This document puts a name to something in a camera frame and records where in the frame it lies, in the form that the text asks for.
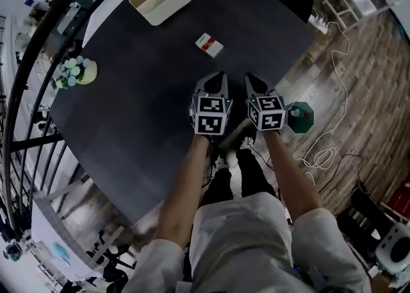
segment table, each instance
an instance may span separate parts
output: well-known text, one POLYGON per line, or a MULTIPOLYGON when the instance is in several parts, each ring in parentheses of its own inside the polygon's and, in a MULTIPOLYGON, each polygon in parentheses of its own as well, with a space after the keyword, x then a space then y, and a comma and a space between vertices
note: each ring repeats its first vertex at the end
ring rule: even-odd
POLYGON ((227 73, 232 127, 244 116, 244 74, 276 84, 312 41, 277 0, 192 0, 156 27, 124 0, 83 50, 99 66, 97 79, 59 91, 51 116, 85 171, 135 222, 174 184, 193 135, 196 82, 227 73), (195 46, 204 32, 224 45, 215 59, 195 46))

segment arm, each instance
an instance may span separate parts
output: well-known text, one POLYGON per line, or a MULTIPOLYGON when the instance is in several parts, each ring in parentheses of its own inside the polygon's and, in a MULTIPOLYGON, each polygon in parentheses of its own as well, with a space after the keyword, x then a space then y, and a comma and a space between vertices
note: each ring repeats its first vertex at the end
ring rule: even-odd
POLYGON ((188 243, 201 198, 208 146, 207 138, 193 136, 191 146, 179 164, 175 187, 162 204, 156 239, 170 240, 182 249, 188 243))
POLYGON ((336 219, 299 169, 281 137, 264 133, 281 194, 293 220, 292 256, 304 271, 317 271, 327 286, 370 292, 366 273, 341 235, 336 219))
POLYGON ((301 215, 322 207, 320 196, 307 179, 276 131, 266 131, 268 146, 277 184, 281 190, 292 221, 301 215))
POLYGON ((209 142, 195 135, 179 164, 175 187, 164 200, 154 240, 141 250, 133 277, 124 293, 173 292, 183 279, 184 248, 201 198, 209 142))

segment artificial flower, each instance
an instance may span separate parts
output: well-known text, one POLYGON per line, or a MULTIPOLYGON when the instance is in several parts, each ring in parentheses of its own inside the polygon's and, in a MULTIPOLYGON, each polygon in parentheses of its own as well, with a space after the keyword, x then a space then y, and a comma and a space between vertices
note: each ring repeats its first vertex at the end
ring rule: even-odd
POLYGON ((77 83, 76 78, 74 76, 70 76, 69 80, 68 80, 69 86, 72 87, 72 86, 76 85, 76 83, 77 83))
POLYGON ((71 74, 77 76, 80 73, 80 71, 80 68, 78 66, 75 66, 71 69, 71 74))
POLYGON ((71 69, 76 65, 77 65, 77 61, 76 61, 75 58, 70 58, 69 60, 66 60, 63 64, 63 66, 68 68, 68 69, 71 69))
POLYGON ((64 87, 61 80, 56 81, 56 86, 57 86, 57 88, 63 88, 64 87))

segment white stool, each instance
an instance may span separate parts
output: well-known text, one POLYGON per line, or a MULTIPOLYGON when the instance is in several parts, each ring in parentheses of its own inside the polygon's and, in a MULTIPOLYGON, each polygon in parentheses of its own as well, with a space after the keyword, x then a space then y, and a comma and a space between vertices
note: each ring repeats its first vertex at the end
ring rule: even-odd
POLYGON ((372 17, 384 12, 387 9, 390 9, 393 6, 401 3, 401 1, 397 3, 388 4, 385 7, 377 9, 376 6, 372 3, 372 0, 343 0, 345 5, 347 6, 346 10, 342 10, 341 12, 337 12, 333 5, 330 3, 330 0, 324 0, 323 4, 326 4, 335 14, 338 22, 340 23, 341 27, 343 28, 343 32, 346 32, 357 25, 371 19, 372 17), (353 25, 347 26, 344 21, 341 19, 342 15, 346 13, 351 13, 352 16, 355 18, 355 23, 353 25))

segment metal railing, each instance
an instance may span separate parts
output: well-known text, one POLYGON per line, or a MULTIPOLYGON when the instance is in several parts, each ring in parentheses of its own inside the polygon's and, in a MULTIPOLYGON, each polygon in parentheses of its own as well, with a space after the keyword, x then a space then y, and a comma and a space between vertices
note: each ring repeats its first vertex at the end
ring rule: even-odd
MULTIPOLYGON (((42 46, 46 42, 51 30, 56 26, 60 17, 64 11, 68 8, 73 0, 54 0, 50 9, 47 11, 46 15, 42 19, 40 25, 36 29, 33 37, 31 38, 21 63, 17 69, 15 79, 13 82, 13 87, 10 92, 10 97, 8 101, 8 107, 6 112, 6 120, 4 125, 4 135, 3 135, 3 177, 1 178, 3 184, 3 197, 4 205, 7 212, 8 222, 16 235, 19 235, 21 229, 19 228, 19 220, 21 218, 26 219, 31 213, 31 207, 33 203, 33 193, 37 190, 35 186, 35 178, 38 169, 38 163, 40 155, 42 154, 43 146, 46 144, 52 144, 47 156, 47 161, 45 162, 44 171, 42 174, 41 184, 39 189, 42 190, 45 186, 45 181, 49 166, 51 164, 51 159, 56 150, 56 145, 63 138, 59 133, 54 133, 48 135, 47 131, 51 125, 52 119, 48 115, 45 127, 41 137, 31 138, 33 131, 33 125, 35 121, 35 114, 38 112, 42 98, 46 92, 46 88, 58 66, 64 57, 67 48, 69 48, 74 41, 75 36, 78 34, 80 29, 85 25, 87 20, 90 18, 91 14, 100 6, 104 0, 95 0, 91 7, 86 11, 82 19, 79 21, 77 27, 71 32, 71 34, 65 39, 64 43, 59 48, 58 52, 55 54, 51 66, 45 75, 45 78, 41 84, 38 95, 35 99, 33 109, 31 111, 31 117, 29 120, 29 126, 26 133, 26 139, 23 141, 14 141, 14 130, 17 120, 17 113, 19 111, 19 106, 22 100, 22 95, 28 81, 31 68, 33 67, 38 54, 40 53, 42 46), (38 147, 37 158, 35 160, 34 168, 32 174, 27 173, 26 158, 28 149, 31 147, 38 147), (19 191, 16 191, 15 185, 12 183, 12 171, 17 174, 17 168, 13 165, 12 153, 15 153, 16 158, 20 160, 20 171, 17 179, 19 180, 19 191), (28 189, 25 188, 24 182, 29 183, 28 189), (15 202, 15 198, 12 195, 17 196, 19 202, 15 202)), ((50 193, 51 187, 53 185, 54 178, 56 176, 58 166, 66 150, 66 143, 63 144, 60 154, 58 155, 57 161, 55 162, 53 172, 49 178, 49 183, 47 185, 47 194, 50 193)))
MULTIPOLYGON (((4 137, 4 119, 6 115, 6 96, 4 94, 4 86, 3 86, 3 81, 2 81, 2 74, 3 74, 3 47, 4 47, 4 22, 6 20, 6 17, 0 16, 0 138, 3 139, 4 137)), ((11 165, 11 170, 10 170, 10 186, 11 186, 11 191, 12 191, 12 208, 14 212, 18 210, 18 202, 19 202, 19 195, 16 189, 16 180, 20 182, 19 178, 19 173, 20 173, 20 168, 21 168, 21 163, 20 163, 20 155, 17 154, 18 152, 15 152, 14 157, 10 157, 10 165, 11 165)), ((0 160, 3 161, 3 153, 0 150, 0 160)), ((3 182, 3 176, 0 173, 0 180, 3 182)), ((22 196, 25 194, 25 196, 28 196, 28 192, 26 189, 23 190, 22 196)), ((4 212, 4 214, 7 214, 7 207, 4 204, 3 200, 0 199, 0 208, 4 212)), ((0 219, 0 226, 4 229, 7 227, 7 223, 3 222, 3 219, 0 219)), ((2 231, 3 238, 6 241, 9 241, 12 237, 10 237, 7 233, 2 231)))

